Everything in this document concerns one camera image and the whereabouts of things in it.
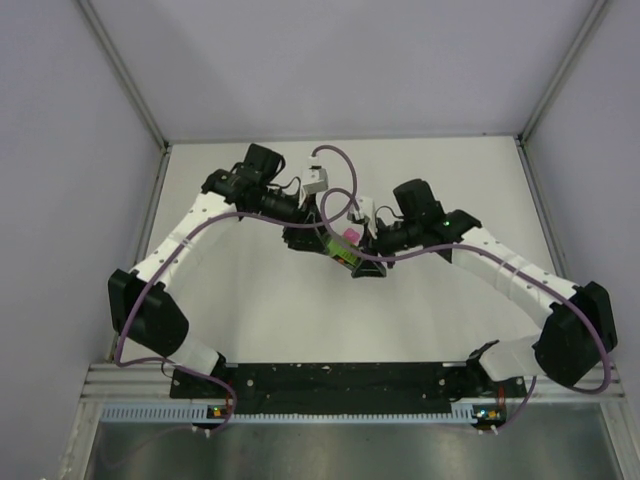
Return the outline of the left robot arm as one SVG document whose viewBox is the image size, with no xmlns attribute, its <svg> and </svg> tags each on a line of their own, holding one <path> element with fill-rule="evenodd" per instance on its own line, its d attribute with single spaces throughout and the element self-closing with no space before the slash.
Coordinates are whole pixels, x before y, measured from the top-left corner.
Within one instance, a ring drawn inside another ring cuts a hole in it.
<svg viewBox="0 0 640 480">
<path fill-rule="evenodd" d="M 134 342 L 151 353 L 140 363 L 166 362 L 185 369 L 205 396 L 224 390 L 227 374 L 220 366 L 225 358 L 193 332 L 177 296 L 200 270 L 206 254 L 244 218 L 293 230 L 316 228 L 314 222 L 303 223 L 304 210 L 297 198 L 270 188 L 285 167 L 283 155 L 250 144 L 243 161 L 207 176 L 188 212 L 155 250 L 130 271 L 111 275 L 108 293 L 113 328 L 119 335 L 117 366 L 134 365 L 122 358 L 126 344 Z"/>
</svg>

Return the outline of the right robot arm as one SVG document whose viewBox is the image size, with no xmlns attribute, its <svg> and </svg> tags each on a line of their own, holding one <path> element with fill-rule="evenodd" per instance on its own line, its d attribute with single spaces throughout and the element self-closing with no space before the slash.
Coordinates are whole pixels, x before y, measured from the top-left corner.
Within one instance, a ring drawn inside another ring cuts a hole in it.
<svg viewBox="0 0 640 480">
<path fill-rule="evenodd" d="M 503 380 L 545 375 L 575 388 L 617 346 L 608 291 L 591 281 L 580 286 L 546 271 L 497 240 L 463 210 L 447 212 L 421 179 L 393 191 L 400 217 L 386 224 L 372 200 L 359 198 L 348 211 L 366 232 L 359 249 L 391 259 L 417 247 L 435 247 L 447 262 L 493 287 L 528 315 L 538 333 L 494 340 L 472 352 L 478 361 L 467 370 L 469 388 L 487 396 Z"/>
</svg>

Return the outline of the green pill bottle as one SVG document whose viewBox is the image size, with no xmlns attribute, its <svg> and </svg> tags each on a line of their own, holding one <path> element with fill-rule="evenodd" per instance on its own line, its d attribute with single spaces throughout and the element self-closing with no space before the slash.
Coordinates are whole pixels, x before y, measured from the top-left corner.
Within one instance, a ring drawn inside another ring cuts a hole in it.
<svg viewBox="0 0 640 480">
<path fill-rule="evenodd" d="M 356 269 L 362 259 L 357 255 L 351 253 L 346 248 L 341 246 L 333 237 L 329 236 L 326 241 L 327 255 L 332 260 L 336 261 L 340 265 L 353 271 Z"/>
</svg>

